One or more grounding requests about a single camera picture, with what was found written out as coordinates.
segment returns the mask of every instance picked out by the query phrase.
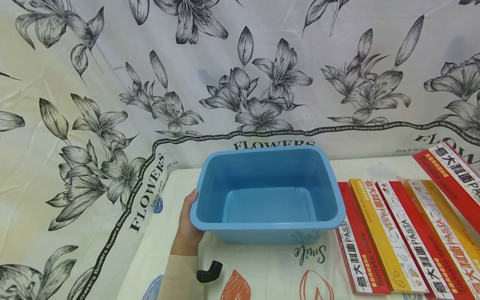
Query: fingers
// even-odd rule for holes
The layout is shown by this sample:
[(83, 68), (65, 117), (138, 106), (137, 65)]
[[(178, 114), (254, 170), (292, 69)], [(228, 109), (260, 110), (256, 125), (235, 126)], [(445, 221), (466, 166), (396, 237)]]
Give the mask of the fingers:
[(184, 205), (191, 206), (195, 200), (197, 200), (198, 191), (194, 189), (188, 196), (185, 197)]

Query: beige sleeve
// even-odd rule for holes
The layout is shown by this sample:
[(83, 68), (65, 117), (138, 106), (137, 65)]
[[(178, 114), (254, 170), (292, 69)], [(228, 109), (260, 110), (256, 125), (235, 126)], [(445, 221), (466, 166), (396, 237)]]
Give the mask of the beige sleeve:
[(204, 287), (197, 280), (197, 270), (198, 256), (170, 254), (158, 300), (204, 300)]

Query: plastic basin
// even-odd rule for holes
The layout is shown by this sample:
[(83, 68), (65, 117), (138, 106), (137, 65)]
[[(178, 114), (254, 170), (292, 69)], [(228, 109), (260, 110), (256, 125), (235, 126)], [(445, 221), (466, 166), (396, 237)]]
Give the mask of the plastic basin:
[(315, 243), (345, 219), (325, 152), (315, 146), (217, 152), (205, 161), (190, 219), (226, 243)]

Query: table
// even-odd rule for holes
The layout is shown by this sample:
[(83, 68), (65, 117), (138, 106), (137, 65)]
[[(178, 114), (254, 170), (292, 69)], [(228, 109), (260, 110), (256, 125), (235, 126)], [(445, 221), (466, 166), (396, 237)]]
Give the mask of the table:
[[(335, 160), (331, 164), (338, 181), (429, 179), (410, 156)], [(195, 188), (200, 171), (199, 168), (181, 169), (170, 175), (161, 195), (163, 211), (152, 216), (117, 300), (156, 299), (155, 290), (167, 264), (183, 199)], [(227, 245), (206, 233), (199, 253), (203, 270), (210, 267), (212, 260), (223, 264), (220, 278), (205, 286), (208, 300), (221, 299), (226, 285), (230, 296), (224, 295), (223, 300), (234, 300), (233, 292), (240, 293), (238, 300), (424, 299), (419, 295), (353, 295), (333, 230), (323, 233), (318, 243), (305, 247)], [(305, 297), (300, 295), (300, 284), (305, 288)], [(317, 288), (321, 298), (315, 298)]]

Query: blue drawing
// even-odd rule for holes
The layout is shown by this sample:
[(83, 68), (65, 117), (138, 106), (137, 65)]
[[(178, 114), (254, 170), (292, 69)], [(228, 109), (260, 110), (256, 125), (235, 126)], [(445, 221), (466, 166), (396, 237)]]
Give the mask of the blue drawing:
[(163, 200), (162, 198), (159, 198), (158, 201), (155, 203), (155, 207), (153, 209), (153, 212), (156, 214), (161, 213), (163, 210)]
[(155, 278), (154, 281), (152, 281), (144, 296), (142, 297), (142, 300), (158, 299), (158, 293), (160, 292), (160, 284), (162, 284), (162, 278), (163, 275), (159, 275), (157, 278)]

